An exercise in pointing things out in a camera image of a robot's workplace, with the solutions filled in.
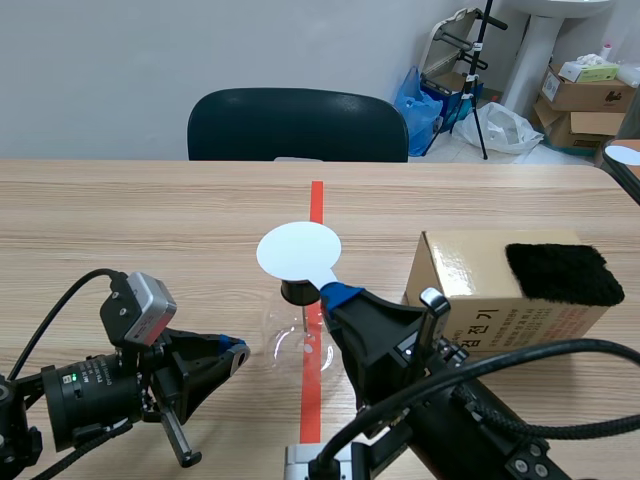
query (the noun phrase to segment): white paper circle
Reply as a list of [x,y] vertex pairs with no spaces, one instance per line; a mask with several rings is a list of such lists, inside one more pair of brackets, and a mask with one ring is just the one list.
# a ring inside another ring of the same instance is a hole
[[610,145],[605,149],[605,153],[616,162],[624,163],[625,165],[640,165],[640,152],[636,152],[631,148]]
[[262,269],[273,277],[290,282],[309,280],[321,288],[335,281],[331,268],[341,251],[340,238],[329,227],[293,222],[267,233],[260,240],[256,256]]

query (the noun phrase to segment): red tape line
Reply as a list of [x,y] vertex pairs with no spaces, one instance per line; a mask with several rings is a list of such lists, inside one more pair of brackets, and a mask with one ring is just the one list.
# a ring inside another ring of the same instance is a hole
[[[309,220],[324,222],[324,185],[311,182]],[[320,443],[322,438],[322,312],[320,302],[307,307],[308,335],[302,357],[300,443]]]

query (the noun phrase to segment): chair backrest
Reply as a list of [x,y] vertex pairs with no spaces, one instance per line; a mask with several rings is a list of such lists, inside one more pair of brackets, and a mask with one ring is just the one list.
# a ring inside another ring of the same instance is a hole
[[211,93],[191,112],[187,142],[190,160],[406,162],[409,148],[406,124],[393,105],[298,88]]

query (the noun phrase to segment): cardboard box on floor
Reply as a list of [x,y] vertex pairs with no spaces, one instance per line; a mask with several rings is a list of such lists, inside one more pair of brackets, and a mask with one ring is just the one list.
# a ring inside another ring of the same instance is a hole
[[625,113],[636,89],[620,80],[573,83],[560,77],[561,67],[550,65],[542,84],[542,97],[562,112]]
[[624,113],[561,112],[542,97],[533,106],[532,124],[540,126],[545,142],[572,155],[593,156],[604,142],[615,136]]
[[504,352],[583,336],[608,310],[523,297],[505,247],[511,243],[579,245],[571,230],[422,232],[404,301],[438,288],[451,312],[445,337],[470,352]]

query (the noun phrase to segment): tissue box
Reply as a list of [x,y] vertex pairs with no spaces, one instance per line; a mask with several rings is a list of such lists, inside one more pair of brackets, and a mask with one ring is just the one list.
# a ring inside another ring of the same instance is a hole
[[604,82],[613,80],[620,67],[615,63],[604,65],[581,65],[575,62],[565,62],[559,75],[574,83]]
[[451,303],[445,337],[470,352],[583,336],[608,307],[526,298],[505,254],[512,243],[581,244],[571,230],[422,232],[404,302],[422,306],[420,293],[438,288]]

